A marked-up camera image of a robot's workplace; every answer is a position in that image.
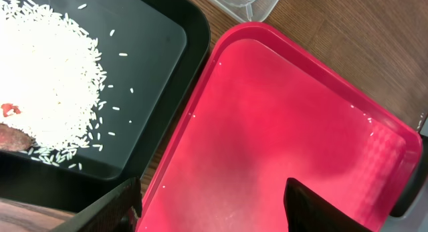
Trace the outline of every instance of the wood grain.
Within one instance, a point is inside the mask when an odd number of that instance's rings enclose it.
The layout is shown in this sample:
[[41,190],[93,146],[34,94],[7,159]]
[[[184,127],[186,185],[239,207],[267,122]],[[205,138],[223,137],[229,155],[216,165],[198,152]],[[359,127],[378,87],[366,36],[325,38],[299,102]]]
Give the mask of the wood grain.
[[[191,1],[207,16],[212,49],[237,22],[207,0]],[[418,126],[421,113],[426,114],[428,0],[280,0],[265,22],[412,128]],[[143,192],[180,112],[142,178]],[[70,216],[22,206],[0,201],[0,231],[46,231]]]

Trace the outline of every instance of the red tray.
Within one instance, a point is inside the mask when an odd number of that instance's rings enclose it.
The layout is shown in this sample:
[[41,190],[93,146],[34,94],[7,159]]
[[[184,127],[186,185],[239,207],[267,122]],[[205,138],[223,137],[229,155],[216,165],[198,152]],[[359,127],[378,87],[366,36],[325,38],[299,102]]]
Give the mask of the red tray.
[[378,231],[419,135],[262,23],[219,40],[143,200],[139,231],[287,231],[297,178]]

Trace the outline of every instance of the pile of rice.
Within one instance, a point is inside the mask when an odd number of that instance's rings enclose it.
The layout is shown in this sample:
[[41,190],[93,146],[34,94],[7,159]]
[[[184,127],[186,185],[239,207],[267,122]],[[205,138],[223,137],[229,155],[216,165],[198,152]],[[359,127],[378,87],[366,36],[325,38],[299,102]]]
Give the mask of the pile of rice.
[[[97,119],[92,108],[104,88],[98,39],[67,13],[32,0],[0,0],[0,37],[0,105],[21,111],[0,115],[0,123],[34,138],[42,162],[71,159],[89,145],[87,128]],[[46,162],[54,150],[63,152]]]

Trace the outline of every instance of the black object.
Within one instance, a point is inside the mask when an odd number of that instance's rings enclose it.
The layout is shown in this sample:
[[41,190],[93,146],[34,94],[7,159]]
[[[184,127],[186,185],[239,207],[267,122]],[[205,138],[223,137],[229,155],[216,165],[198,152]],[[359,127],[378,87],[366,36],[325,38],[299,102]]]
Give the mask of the black object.
[[141,184],[128,179],[51,232],[131,232],[141,217]]
[[287,179],[284,207],[289,232],[370,232],[297,179]]
[[403,216],[410,205],[415,200],[419,191],[422,189],[425,181],[428,177],[428,138],[422,136],[422,156],[419,164],[415,171],[413,171],[412,176],[407,182],[407,185],[403,192],[401,193],[399,200],[395,203],[393,210],[389,214],[393,217]]
[[[205,61],[209,26],[187,0],[34,1],[69,12],[100,39],[102,66],[108,72],[105,84],[114,85],[102,92],[108,103],[98,113],[104,118],[100,129],[105,146],[102,152],[78,152],[70,162],[82,163],[82,171],[68,169],[66,162],[61,164],[65,168],[56,168],[23,154],[0,152],[0,197],[78,212],[143,174]],[[83,3],[88,6],[77,9]],[[112,37],[111,29],[116,30]],[[122,52],[128,57],[120,57]]]

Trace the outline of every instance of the small red piece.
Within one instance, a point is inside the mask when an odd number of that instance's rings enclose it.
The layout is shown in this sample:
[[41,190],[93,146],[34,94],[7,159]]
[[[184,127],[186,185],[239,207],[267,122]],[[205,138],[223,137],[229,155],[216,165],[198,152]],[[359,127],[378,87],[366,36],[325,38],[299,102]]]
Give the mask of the small red piece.
[[7,113],[10,110],[13,110],[14,113],[16,113],[16,114],[21,113],[21,110],[18,108],[18,106],[14,106],[13,104],[3,104],[3,105],[1,105],[1,109],[3,109],[3,117],[5,117],[5,118],[9,116],[9,115],[7,115]]

